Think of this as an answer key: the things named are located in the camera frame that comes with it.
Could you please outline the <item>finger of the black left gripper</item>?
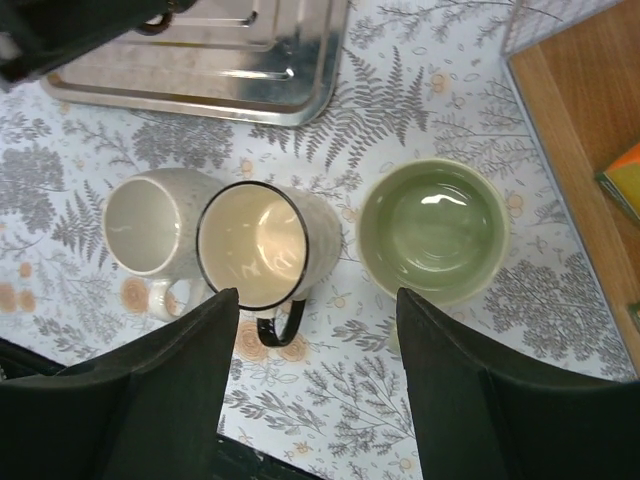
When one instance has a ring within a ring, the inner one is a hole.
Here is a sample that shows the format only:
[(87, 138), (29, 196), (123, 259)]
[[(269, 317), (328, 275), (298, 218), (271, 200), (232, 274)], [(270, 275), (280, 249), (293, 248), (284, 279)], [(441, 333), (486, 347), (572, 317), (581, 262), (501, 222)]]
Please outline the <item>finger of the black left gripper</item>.
[(1, 90), (38, 79), (130, 31), (154, 36), (195, 0), (3, 1)]

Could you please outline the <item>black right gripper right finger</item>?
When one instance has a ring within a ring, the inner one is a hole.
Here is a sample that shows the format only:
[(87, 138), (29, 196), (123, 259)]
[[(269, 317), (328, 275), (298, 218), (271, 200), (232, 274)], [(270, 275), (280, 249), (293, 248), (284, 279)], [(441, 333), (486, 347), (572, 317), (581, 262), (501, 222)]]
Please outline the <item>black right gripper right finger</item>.
[(638, 382), (536, 360), (406, 288), (396, 325), (424, 478), (638, 478)]

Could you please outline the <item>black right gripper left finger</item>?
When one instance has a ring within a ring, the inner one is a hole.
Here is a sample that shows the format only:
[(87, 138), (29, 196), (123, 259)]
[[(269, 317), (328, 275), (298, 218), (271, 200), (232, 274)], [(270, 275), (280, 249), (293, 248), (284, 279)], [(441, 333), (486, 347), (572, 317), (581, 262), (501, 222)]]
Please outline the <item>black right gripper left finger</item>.
[(213, 478), (238, 321), (225, 289), (106, 354), (2, 380), (2, 478)]

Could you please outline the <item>white speckled mug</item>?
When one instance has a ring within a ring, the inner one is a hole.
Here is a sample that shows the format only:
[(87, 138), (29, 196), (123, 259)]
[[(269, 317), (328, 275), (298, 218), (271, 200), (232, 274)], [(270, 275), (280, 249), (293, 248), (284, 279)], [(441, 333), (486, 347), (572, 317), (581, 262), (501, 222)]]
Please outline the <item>white speckled mug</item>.
[(162, 168), (133, 175), (115, 187), (103, 206), (102, 232), (116, 263), (151, 281), (148, 306), (164, 322), (179, 318), (167, 294), (189, 282), (183, 313), (202, 302), (207, 291), (196, 255), (200, 215), (223, 183), (187, 168)]

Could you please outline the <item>light green mug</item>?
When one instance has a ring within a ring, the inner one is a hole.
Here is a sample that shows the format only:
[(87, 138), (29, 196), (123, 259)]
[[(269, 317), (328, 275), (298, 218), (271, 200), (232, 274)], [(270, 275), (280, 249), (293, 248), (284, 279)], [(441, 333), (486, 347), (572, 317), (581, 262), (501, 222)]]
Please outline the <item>light green mug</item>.
[(389, 170), (366, 193), (355, 226), (359, 261), (393, 300), (406, 288), (437, 307), (485, 290), (508, 256), (511, 223), (498, 189), (443, 158)]

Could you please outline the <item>cream mug black handle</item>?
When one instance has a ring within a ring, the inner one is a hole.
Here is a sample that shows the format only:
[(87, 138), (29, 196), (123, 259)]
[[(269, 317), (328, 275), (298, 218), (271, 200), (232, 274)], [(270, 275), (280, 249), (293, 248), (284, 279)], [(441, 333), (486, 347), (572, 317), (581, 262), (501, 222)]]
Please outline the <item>cream mug black handle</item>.
[(295, 338), (310, 291), (335, 268), (341, 222), (318, 196), (241, 181), (206, 204), (197, 224), (197, 261), (216, 293), (234, 288), (256, 317), (259, 340), (283, 348)]

